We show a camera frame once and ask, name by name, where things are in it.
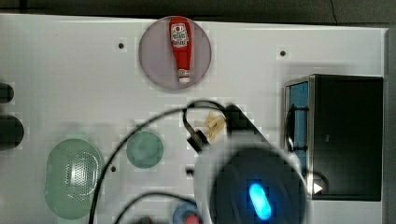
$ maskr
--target white bottle cap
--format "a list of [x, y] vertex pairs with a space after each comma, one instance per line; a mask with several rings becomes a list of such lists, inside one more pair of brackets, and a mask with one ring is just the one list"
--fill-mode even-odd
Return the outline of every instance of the white bottle cap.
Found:
[[178, 79], [178, 81], [179, 81], [181, 84], [187, 84], [187, 83], [190, 82], [190, 78], [189, 78], [189, 77], [180, 77], [180, 78]]

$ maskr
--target round pink plate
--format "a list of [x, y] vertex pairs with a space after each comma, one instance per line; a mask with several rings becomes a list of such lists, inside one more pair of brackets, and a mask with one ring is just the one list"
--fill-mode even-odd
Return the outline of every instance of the round pink plate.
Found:
[[192, 39], [191, 77], [189, 83], [179, 83], [169, 39], [171, 19], [172, 17], [165, 17], [154, 22], [143, 34], [139, 44], [139, 61], [152, 82], [168, 90], [180, 90], [198, 83], [204, 77], [210, 65], [212, 51], [205, 31], [188, 19]]

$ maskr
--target green glass coaster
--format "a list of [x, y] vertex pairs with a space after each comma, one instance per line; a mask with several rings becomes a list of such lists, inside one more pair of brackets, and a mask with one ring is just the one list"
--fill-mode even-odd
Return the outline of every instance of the green glass coaster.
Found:
[[131, 164], [138, 168], [153, 167], [163, 157], [163, 141], [152, 132], [136, 133], [128, 141], [126, 154]]
[[100, 152], [86, 141], [58, 144], [47, 160], [45, 199], [50, 210], [65, 219], [88, 215], [102, 163]]

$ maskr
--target gray floor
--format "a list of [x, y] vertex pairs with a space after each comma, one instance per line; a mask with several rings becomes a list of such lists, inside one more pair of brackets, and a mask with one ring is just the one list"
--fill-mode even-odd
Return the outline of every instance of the gray floor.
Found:
[[[395, 0], [332, 0], [338, 25], [390, 27]], [[0, 0], [4, 11], [160, 18], [184, 15], [200, 21], [335, 24], [331, 0]]]

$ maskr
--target black box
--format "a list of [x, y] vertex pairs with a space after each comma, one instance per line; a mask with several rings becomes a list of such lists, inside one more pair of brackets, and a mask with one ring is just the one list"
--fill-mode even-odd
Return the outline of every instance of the black box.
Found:
[[285, 85], [285, 143], [313, 200], [381, 201], [383, 78], [312, 75]]

